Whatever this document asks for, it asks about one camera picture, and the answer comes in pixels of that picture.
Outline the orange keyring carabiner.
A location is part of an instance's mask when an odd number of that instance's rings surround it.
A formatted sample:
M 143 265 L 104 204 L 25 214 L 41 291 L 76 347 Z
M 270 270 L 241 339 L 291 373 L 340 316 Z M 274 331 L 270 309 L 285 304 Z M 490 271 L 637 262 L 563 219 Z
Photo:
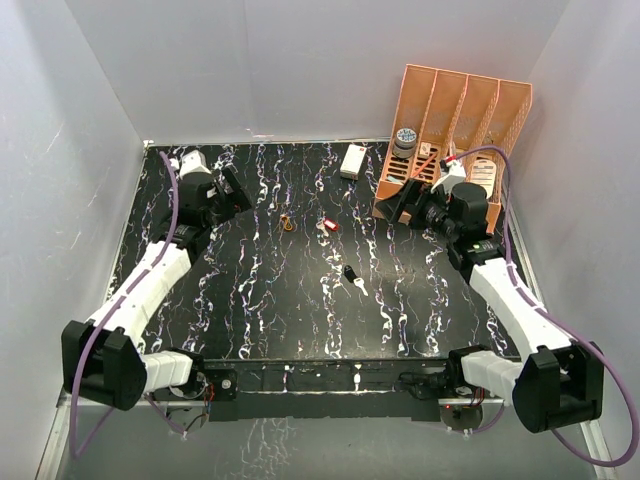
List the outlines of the orange keyring carabiner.
M 280 221 L 281 221 L 282 229 L 285 232 L 292 232 L 295 230 L 295 224 L 289 215 L 282 215 L 280 217 Z

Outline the key with red tag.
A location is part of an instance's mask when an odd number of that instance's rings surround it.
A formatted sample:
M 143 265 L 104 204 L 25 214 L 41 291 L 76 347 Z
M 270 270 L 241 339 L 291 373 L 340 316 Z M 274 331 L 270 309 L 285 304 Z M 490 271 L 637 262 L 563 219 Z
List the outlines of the key with red tag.
M 329 236 L 331 233 L 338 231 L 339 226 L 336 222 L 328 218 L 322 218 L 316 224 L 316 228 L 321 231 L 324 237 Z

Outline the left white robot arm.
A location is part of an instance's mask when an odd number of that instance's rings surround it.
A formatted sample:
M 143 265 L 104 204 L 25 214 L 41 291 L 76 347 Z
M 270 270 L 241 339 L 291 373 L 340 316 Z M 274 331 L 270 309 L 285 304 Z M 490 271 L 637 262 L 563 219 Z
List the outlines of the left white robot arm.
M 70 321 L 61 334 L 63 388 L 75 398 L 127 411 L 156 390 L 173 387 L 186 399 L 205 390 L 197 355 L 175 348 L 142 354 L 139 347 L 166 296 L 207 249 L 212 230 L 252 205 L 229 167 L 217 174 L 186 167 L 177 193 L 177 212 L 165 217 L 113 297 L 87 320 Z

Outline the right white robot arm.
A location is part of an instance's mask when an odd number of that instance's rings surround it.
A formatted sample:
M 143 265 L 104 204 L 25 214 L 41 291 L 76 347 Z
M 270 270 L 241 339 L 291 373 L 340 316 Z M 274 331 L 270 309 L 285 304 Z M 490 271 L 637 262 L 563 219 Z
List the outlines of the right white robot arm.
M 481 346 L 450 353 L 445 381 L 453 394 L 466 397 L 481 387 L 513 406 L 532 433 L 600 417 L 604 366 L 595 348 L 580 345 L 545 318 L 506 249 L 487 231 L 482 187 L 462 182 L 446 191 L 410 179 L 376 207 L 389 223 L 407 213 L 411 228 L 443 237 L 451 265 L 493 310 L 517 348 L 518 361 Z

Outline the grey round tape tin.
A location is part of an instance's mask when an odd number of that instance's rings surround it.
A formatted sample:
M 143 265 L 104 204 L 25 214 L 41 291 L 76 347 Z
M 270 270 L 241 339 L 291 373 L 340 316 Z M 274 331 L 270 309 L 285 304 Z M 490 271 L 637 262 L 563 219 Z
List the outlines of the grey round tape tin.
M 408 127 L 400 128 L 393 139 L 392 156 L 400 159 L 409 159 L 416 150 L 417 133 Z

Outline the white small box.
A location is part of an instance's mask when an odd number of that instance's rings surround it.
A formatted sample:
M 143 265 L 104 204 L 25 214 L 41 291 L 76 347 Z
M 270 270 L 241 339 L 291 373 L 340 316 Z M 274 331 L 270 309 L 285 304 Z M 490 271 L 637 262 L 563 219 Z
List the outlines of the white small box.
M 348 146 L 340 166 L 340 177 L 357 180 L 362 169 L 367 149 L 364 146 L 351 144 Z

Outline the white labelled package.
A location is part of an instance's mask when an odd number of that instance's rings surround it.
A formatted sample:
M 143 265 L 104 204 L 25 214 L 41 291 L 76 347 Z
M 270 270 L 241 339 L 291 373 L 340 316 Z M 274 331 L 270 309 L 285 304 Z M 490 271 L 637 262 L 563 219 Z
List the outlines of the white labelled package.
M 487 198 L 493 194 L 496 177 L 497 166 L 490 159 L 478 158 L 471 165 L 469 181 L 482 187 Z

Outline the orange file organizer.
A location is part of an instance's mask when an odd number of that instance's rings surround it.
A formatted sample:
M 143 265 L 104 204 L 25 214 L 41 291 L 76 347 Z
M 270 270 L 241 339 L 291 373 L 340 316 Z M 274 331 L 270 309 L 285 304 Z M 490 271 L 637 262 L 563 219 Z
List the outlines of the orange file organizer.
M 412 172 L 431 154 L 438 153 L 434 183 L 442 174 L 440 161 L 483 145 L 510 154 L 533 103 L 529 83 L 408 64 L 405 67 L 394 116 L 391 142 L 379 177 L 373 215 L 379 200 L 396 194 Z M 392 156 L 392 143 L 400 128 L 418 136 L 409 159 Z

